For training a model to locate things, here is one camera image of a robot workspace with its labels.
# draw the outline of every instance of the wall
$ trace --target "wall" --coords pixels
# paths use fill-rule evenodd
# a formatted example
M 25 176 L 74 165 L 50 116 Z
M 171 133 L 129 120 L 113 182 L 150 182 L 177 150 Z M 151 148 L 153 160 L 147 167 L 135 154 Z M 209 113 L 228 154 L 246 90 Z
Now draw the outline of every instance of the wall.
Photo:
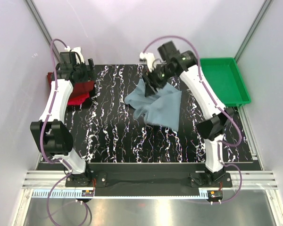
M 201 57 L 233 57 L 263 0 L 34 2 L 53 38 L 81 46 L 84 57 L 96 64 L 135 64 L 149 42 L 167 34 L 189 39 Z M 159 44 L 150 51 L 157 53 Z M 189 49 L 181 42 L 176 45 Z
M 0 226 L 11 225 L 38 150 L 31 121 L 45 108 L 49 47 L 23 0 L 0 0 Z
M 283 200 L 283 0 L 274 1 L 238 66 L 252 103 L 246 111 L 263 164 Z

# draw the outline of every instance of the red container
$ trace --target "red container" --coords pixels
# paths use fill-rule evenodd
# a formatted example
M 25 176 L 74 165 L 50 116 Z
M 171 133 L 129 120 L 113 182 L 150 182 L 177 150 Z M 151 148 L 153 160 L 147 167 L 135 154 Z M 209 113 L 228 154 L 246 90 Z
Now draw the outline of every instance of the red container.
M 52 73 L 47 74 L 47 81 L 51 88 L 51 76 Z M 94 88 L 94 81 L 76 83 L 74 90 L 70 94 L 67 105 L 80 105 L 85 99 L 89 97 L 89 92 Z

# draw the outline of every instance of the black marble table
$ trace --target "black marble table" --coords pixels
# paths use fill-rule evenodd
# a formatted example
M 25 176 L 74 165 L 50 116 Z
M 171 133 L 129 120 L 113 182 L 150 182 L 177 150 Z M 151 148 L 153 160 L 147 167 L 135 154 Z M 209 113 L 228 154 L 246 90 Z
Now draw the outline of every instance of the black marble table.
M 65 124 L 79 155 L 90 162 L 204 162 L 205 145 L 195 125 L 203 115 L 194 96 L 179 79 L 170 83 L 182 90 L 179 131 L 146 125 L 133 119 L 134 109 L 124 103 L 145 70 L 144 65 L 96 65 L 98 75 L 93 97 L 80 106 L 69 106 Z M 233 118 L 242 131 L 237 148 L 223 147 L 224 161 L 252 161 L 238 112 Z M 227 142 L 238 134 L 225 130 Z

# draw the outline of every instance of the folded garment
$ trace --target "folded garment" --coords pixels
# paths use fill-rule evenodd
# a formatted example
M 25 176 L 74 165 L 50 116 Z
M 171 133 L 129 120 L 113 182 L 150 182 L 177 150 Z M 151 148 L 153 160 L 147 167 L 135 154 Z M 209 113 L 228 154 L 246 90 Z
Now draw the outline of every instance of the folded garment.
M 133 117 L 144 115 L 144 122 L 150 125 L 169 127 L 178 131 L 181 91 L 167 83 L 152 96 L 145 97 L 145 83 L 139 80 L 135 90 L 125 98 L 125 103 L 134 109 Z

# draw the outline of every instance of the green bin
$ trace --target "green bin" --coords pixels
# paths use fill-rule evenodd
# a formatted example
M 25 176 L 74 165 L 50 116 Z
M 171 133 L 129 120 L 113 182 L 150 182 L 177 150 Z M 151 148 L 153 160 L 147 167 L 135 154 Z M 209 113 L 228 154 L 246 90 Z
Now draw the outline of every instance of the green bin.
M 250 103 L 250 96 L 234 58 L 203 58 L 202 71 L 227 107 L 241 107 Z

